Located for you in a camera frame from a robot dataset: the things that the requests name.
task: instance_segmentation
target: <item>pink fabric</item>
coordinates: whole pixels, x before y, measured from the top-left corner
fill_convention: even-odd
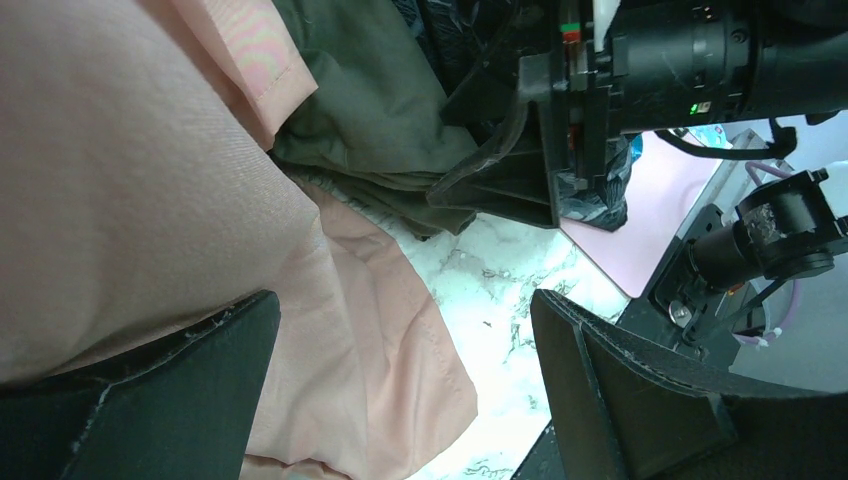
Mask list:
[[[0,4],[0,383],[270,288],[282,322],[242,478],[405,478],[476,413],[438,309],[388,235],[310,200],[257,144],[314,89],[287,34],[267,69],[234,47],[233,12],[265,25],[245,38],[282,32],[267,2],[185,2],[208,15],[168,0]]]
[[[627,185],[627,223],[613,233],[563,219],[560,228],[627,296],[642,295],[719,160],[695,158],[643,134]]]

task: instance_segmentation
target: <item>white marble countertop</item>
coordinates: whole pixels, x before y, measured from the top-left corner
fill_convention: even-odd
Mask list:
[[[530,323],[533,292],[559,291],[610,321],[629,299],[558,230],[481,215],[458,237],[420,242],[399,220],[357,209],[397,239],[477,387],[477,419],[412,478],[509,479],[550,420]]]

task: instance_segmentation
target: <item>black cable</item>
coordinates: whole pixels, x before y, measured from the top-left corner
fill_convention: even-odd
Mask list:
[[[771,158],[783,160],[798,147],[798,134],[795,127],[781,127],[775,118],[769,119],[769,126],[771,127],[771,134],[774,141],[766,142],[768,148],[760,150],[726,150],[723,148],[703,147],[691,144],[668,130],[658,130],[655,133],[671,146],[693,157],[720,158],[734,162],[768,160]]]
[[[695,328],[699,321],[690,322],[689,325],[683,330],[682,339],[683,342],[689,345],[695,345],[697,343],[703,342],[705,340],[709,340],[716,333],[730,328],[735,325],[736,322],[748,316],[749,313],[753,312],[755,308],[762,306],[763,302],[766,301],[768,297],[770,297],[774,292],[776,292],[780,287],[782,287],[786,283],[785,280],[775,280],[771,282],[766,288],[763,289],[760,293],[757,294],[756,297],[752,298],[748,303],[742,306],[736,312],[727,315],[724,318],[716,319],[715,322],[710,325],[705,325],[703,329]]]

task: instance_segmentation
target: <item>olive green fabric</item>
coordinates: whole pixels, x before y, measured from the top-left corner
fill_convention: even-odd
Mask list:
[[[425,192],[477,145],[443,125],[444,90],[391,0],[273,2],[319,88],[277,134],[272,157],[327,171],[418,236],[461,232],[474,213],[430,207]]]

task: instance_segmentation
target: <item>pink surface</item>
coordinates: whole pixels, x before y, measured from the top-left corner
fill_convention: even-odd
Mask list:
[[[627,223],[610,233],[563,219],[561,229],[630,297],[639,297],[719,160],[689,156],[653,133],[627,186]],[[691,135],[687,138],[696,142]]]

